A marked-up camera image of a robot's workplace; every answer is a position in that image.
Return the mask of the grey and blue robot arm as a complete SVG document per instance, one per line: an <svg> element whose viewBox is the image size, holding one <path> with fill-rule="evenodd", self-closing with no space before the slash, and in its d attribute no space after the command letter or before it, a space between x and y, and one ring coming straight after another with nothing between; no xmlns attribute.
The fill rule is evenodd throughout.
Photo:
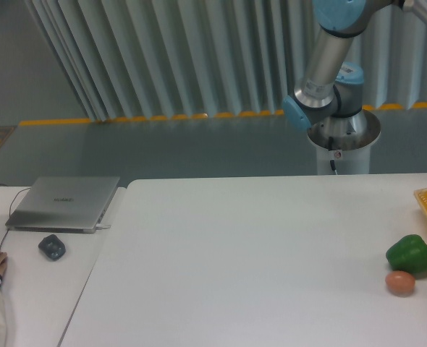
<svg viewBox="0 0 427 347"><path fill-rule="evenodd" d="M313 1L321 27L316 46L301 81L282 102L284 115L295 128L306 131L326 117L349 118L361 112L364 83L360 68L352 81L337 78L353 39L367 28L379 10L395 5L427 24L427 1Z"/></svg>

